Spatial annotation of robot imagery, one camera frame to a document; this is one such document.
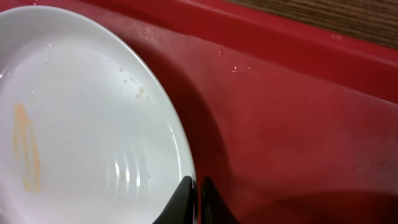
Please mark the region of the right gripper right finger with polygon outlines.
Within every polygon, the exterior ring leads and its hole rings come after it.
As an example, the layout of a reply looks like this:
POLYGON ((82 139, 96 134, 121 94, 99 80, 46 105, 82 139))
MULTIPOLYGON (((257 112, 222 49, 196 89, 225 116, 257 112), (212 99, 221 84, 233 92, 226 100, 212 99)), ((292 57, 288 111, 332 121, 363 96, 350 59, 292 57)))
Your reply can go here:
POLYGON ((239 224, 209 177, 201 185, 201 224, 239 224))

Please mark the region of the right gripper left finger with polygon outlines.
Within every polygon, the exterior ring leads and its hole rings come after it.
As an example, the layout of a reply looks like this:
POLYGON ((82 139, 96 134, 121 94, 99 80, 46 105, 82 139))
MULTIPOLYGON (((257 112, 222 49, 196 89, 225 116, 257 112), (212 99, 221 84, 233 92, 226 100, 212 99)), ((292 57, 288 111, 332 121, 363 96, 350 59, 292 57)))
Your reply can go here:
POLYGON ((153 224, 194 224, 195 220, 195 184, 190 176, 185 176, 153 224))

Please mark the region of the white round plate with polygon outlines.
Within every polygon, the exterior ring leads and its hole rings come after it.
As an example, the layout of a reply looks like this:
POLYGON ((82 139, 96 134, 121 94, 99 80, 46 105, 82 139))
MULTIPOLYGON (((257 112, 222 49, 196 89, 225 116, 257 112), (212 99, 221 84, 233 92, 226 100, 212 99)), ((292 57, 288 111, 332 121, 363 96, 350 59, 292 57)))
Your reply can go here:
POLYGON ((153 223, 196 173, 162 85, 95 21, 1 13, 1 222, 153 223))

